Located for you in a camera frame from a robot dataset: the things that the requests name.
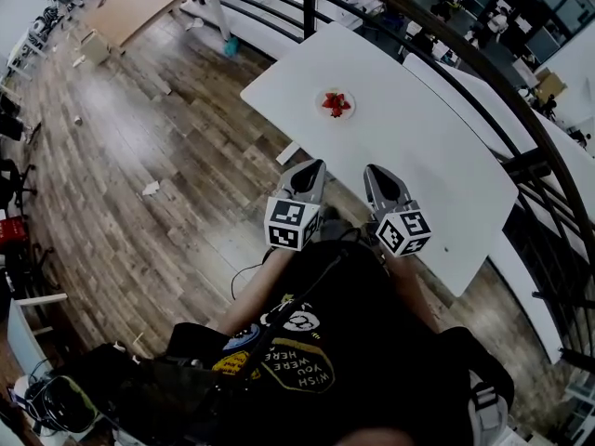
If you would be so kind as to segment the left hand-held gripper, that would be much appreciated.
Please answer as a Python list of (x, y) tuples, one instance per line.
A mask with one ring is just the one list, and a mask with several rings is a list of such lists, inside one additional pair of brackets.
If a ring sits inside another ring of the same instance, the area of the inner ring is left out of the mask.
[(321, 224), (326, 164), (313, 159), (285, 171), (269, 197), (264, 233), (269, 247), (301, 251)]

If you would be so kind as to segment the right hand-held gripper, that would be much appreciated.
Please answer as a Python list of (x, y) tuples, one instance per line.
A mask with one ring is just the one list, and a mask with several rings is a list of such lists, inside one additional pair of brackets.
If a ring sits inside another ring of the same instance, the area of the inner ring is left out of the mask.
[(364, 187), (379, 243), (391, 256), (420, 252), (430, 240), (431, 229), (404, 182), (388, 169), (369, 164), (364, 169)]

